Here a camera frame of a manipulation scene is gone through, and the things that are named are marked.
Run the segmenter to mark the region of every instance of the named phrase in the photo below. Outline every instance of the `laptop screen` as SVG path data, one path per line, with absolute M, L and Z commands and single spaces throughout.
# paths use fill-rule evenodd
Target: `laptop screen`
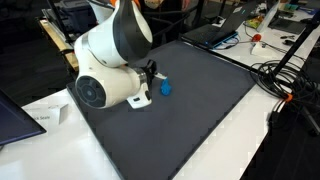
M 320 0 L 308 0 L 307 8 L 320 9 Z
M 45 132 L 43 127 L 0 90 L 0 146 Z
M 239 26 L 247 20 L 250 13 L 256 8 L 256 1 L 248 0 L 244 4 L 239 4 L 231 15 L 227 18 L 223 26 L 221 27 L 222 32 L 232 32 L 236 31 Z

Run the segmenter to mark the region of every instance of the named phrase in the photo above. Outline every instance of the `white table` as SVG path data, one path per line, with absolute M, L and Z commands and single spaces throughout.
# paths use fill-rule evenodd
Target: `white table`
M 305 58 L 314 45 L 310 41 L 307 43 L 306 49 L 302 50 L 306 53 Z M 235 59 L 239 56 L 239 61 L 244 62 L 243 52 L 235 50 L 232 48 L 231 52 L 224 53 Z M 261 58 L 250 58 L 249 53 L 244 54 L 248 56 L 244 59 L 249 65 L 263 61 Z M 199 147 L 175 179 L 239 179 L 267 134 L 268 114 L 278 101 L 254 86 Z M 60 125 L 47 127 L 47 134 L 4 147 L 0 152 L 1 179 L 119 179 L 67 90 L 27 107 L 65 103 L 68 104 L 67 116 Z
M 311 17 L 312 16 L 310 16 L 304 12 L 296 11 L 295 17 L 291 18 L 291 20 L 300 21 L 301 19 L 311 18 Z M 262 41 L 264 41 L 268 44 L 271 44 L 275 47 L 284 49 L 284 50 L 289 50 L 290 46 L 282 44 L 282 42 L 284 40 L 280 39 L 280 36 L 294 35 L 294 34 L 286 33 L 286 32 L 275 30 L 275 29 L 270 29 L 270 28 L 267 28 L 262 33 L 258 33 L 255 29 L 252 29 L 249 27 L 247 27 L 246 29 L 247 29 L 247 33 L 249 35 L 253 36 L 255 34 L 261 34 Z M 251 40 L 251 38 L 249 36 L 247 36 L 245 33 L 245 26 L 244 25 L 241 25 L 237 31 L 240 36 L 240 42 L 245 42 L 245 41 Z M 301 45 L 301 47 L 295 53 L 295 55 L 300 56 L 304 59 L 307 59 L 313 46 L 315 45 L 315 43 L 318 40 L 319 35 L 320 35 L 320 26 L 309 35 L 309 37 Z M 228 50 L 216 50 L 215 52 L 217 52 L 223 56 L 226 56 L 228 58 L 231 58 L 233 60 L 236 60 L 236 61 L 238 61 L 242 64 L 245 64 L 247 66 L 252 66 L 254 63 L 265 63 L 269 60 L 281 60 L 284 56 L 284 53 L 279 53 L 278 51 L 273 50 L 269 47 L 267 47 L 267 48 L 270 49 L 270 51 L 272 51 L 273 53 L 271 53 L 270 56 L 268 56 L 268 57 L 251 55 L 252 48 L 253 48 L 252 43 L 240 43 L 240 44 L 238 44 Z M 302 67 L 302 65 L 303 65 L 303 61 L 297 57 L 292 57 L 289 62 L 296 64 L 299 67 Z

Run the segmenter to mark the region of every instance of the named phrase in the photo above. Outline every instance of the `cable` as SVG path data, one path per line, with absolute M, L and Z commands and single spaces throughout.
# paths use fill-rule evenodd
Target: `cable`
M 244 25 L 244 31 L 245 31 L 246 35 L 249 36 L 250 38 L 252 38 L 253 36 L 251 36 L 251 35 L 247 32 L 247 25 L 245 25 L 245 24 L 243 24 L 243 25 Z M 281 52 L 281 53 L 287 53 L 287 52 L 288 52 L 288 51 L 286 51 L 286 50 L 284 50 L 284 49 L 281 49 L 281 48 L 275 47 L 275 46 L 273 46 L 273 45 L 271 45 L 271 44 L 268 44 L 268 43 L 266 43 L 265 41 L 260 41 L 260 42 L 264 43 L 265 45 L 267 45 L 267 46 L 269 46 L 269 47 L 271 47 L 271 48 L 273 48 L 273 49 L 275 49 L 275 50 L 277 50 L 277 51 L 279 51 L 279 52 Z M 293 56 L 296 57 L 296 58 L 299 58 L 299 59 L 302 60 L 303 62 L 306 61 L 306 59 L 304 59 L 303 57 L 300 57 L 300 56 L 297 56 L 297 55 L 293 55 Z
M 236 42 L 235 43 L 226 43 L 226 42 L 223 42 L 221 45 L 223 45 L 223 44 L 229 44 L 227 47 L 225 47 L 225 48 L 222 48 L 222 49 L 219 49 L 219 48 L 214 48 L 214 50 L 227 50 L 227 49 L 230 49 L 230 48 L 232 48 L 232 47 L 234 47 L 234 46 L 236 46 L 238 43 L 239 43 L 239 39 L 238 38 L 236 38 L 236 37 L 234 37 L 234 38 L 232 38 L 232 39 L 234 39 L 234 40 L 236 40 Z
M 314 113 L 308 115 L 319 114 L 320 93 L 318 84 L 310 80 L 304 68 L 290 62 L 276 76 L 273 74 L 273 70 L 279 62 L 279 60 L 271 60 L 265 63 L 256 63 L 250 69 L 252 79 L 260 88 L 281 99 L 275 105 L 269 119 L 272 127 L 277 122 L 280 109 L 284 104 L 292 105 L 298 115 L 301 114 L 303 106 L 314 109 Z M 258 71 L 253 71 L 256 66 L 258 66 Z
M 238 34 L 237 35 L 237 37 L 238 38 L 236 38 L 236 37 L 234 37 L 234 38 L 232 38 L 232 39 L 236 39 L 237 40 L 237 42 L 236 42 L 236 44 L 241 44 L 241 43 L 252 43 L 252 41 L 241 41 L 241 36 Z

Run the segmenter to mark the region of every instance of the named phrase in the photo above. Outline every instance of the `blue object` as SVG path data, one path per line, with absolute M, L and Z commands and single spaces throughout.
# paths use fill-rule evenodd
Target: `blue object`
M 161 83 L 161 93 L 168 96 L 171 92 L 172 87 L 169 85 L 168 78 L 164 79 Z
M 232 36 L 229 36 L 229 37 L 227 37 L 226 39 L 224 39 L 224 40 L 220 41 L 219 43 L 215 44 L 215 45 L 213 46 L 213 49 L 219 47 L 222 43 L 227 42 L 227 41 L 229 41 L 229 40 L 232 39 L 232 38 L 235 38 L 236 36 L 238 36 L 238 32 L 235 32 Z
M 318 9 L 309 9 L 309 8 L 303 8 L 303 7 L 299 7 L 299 10 L 304 11 L 309 15 L 315 15 L 318 12 Z

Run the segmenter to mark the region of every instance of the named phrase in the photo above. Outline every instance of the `monitor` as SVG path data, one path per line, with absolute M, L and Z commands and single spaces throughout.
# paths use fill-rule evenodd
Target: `monitor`
M 0 90 L 0 149 L 6 144 L 45 132 L 42 126 Z
M 306 7 L 312 9 L 320 9 L 320 0 L 308 0 Z

